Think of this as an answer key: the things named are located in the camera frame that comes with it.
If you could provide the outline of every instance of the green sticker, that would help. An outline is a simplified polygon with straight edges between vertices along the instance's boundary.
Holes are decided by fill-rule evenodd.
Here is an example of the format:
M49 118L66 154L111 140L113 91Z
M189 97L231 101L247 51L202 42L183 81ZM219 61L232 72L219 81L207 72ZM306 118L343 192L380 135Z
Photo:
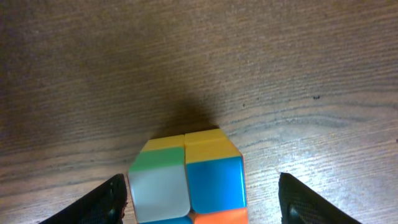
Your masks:
M183 165L184 148L172 147L167 149L158 149L140 153L136 160L131 164L129 172L155 169L165 166Z

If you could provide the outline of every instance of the cube face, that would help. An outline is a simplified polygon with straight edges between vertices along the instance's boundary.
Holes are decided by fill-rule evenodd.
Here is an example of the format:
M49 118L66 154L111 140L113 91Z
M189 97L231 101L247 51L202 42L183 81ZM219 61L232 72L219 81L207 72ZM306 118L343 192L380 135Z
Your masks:
M140 153L130 167L129 172L183 165L184 157L184 148L182 147L172 147Z
M229 140L217 140L185 147L185 163L205 162L215 159L241 156Z
M192 208L213 213L246 206L242 157L187 164Z
M166 149L170 147L184 147L185 136L183 134L178 136L171 136L166 138L151 139L147 141L142 148L142 152Z
M183 217L190 210L184 165L129 173L139 223Z
M172 218L169 220L147 222L145 224L192 224L192 220L189 217L182 217L182 218Z
M195 133L185 134L185 147L193 144L202 144L217 140L228 140L226 135L221 129L213 129L208 131L199 131Z
M247 208L195 215L193 224L248 224Z
M248 222L243 157L220 129L149 140L128 177L139 223Z

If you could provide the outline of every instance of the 2x2 cube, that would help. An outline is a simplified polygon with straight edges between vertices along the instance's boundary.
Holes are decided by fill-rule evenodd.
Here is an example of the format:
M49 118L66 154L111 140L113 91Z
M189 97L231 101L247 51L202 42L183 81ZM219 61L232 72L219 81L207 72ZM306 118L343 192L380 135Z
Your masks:
M139 223L248 222L243 157L220 129L148 141L128 177Z

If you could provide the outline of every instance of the wooden surface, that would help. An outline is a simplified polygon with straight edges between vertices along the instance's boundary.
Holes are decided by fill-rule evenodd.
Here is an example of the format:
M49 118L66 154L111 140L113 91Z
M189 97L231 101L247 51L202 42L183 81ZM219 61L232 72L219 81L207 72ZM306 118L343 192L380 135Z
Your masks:
M0 7L0 223L53 215L150 138L214 126L244 154L250 223L280 222L282 171L397 223L397 1Z

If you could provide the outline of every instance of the wooden table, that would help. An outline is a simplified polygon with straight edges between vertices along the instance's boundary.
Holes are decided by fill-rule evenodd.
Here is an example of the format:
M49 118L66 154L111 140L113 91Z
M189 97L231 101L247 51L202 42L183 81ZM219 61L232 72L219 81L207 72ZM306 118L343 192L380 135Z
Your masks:
M244 154L250 223L280 222L279 172L397 223L397 1L0 5L0 223L53 215L150 138L215 126Z

